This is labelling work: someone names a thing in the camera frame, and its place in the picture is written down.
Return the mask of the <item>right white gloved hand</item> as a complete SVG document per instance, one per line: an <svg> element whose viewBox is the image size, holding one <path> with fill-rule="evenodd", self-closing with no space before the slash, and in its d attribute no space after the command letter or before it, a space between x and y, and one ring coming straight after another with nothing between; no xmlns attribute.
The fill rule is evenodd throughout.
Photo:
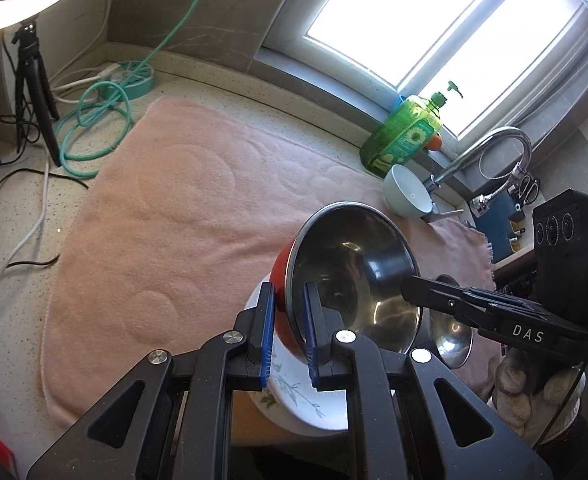
<svg viewBox="0 0 588 480"><path fill-rule="evenodd" d="M496 369L487 404L533 448L572 426L585 386L586 375L577 367L548 372L525 352L510 349Z"/></svg>

